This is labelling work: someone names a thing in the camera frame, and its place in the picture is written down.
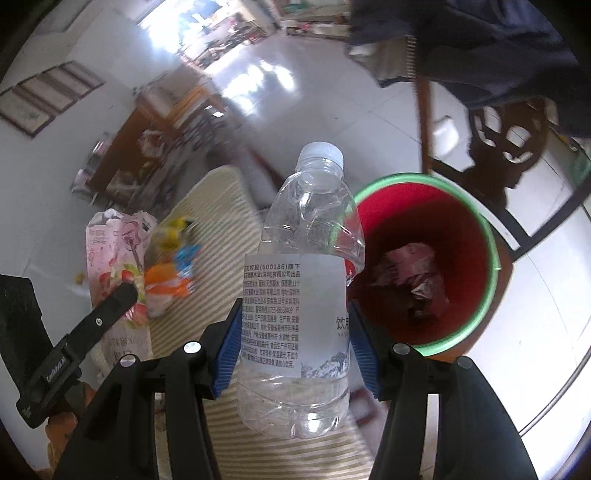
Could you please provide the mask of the person's left hand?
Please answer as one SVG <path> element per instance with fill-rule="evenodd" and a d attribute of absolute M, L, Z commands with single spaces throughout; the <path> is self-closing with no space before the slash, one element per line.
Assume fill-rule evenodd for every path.
<path fill-rule="evenodd" d="M 45 426 L 45 433 L 49 440 L 47 445 L 49 468 L 45 471 L 48 478 L 54 474 L 67 443 L 78 424 L 79 416 L 86 412 L 95 393 L 96 391 L 89 384 L 81 382 L 74 387 L 71 396 L 71 399 L 74 400 L 75 410 L 65 411 L 48 419 Z"/>

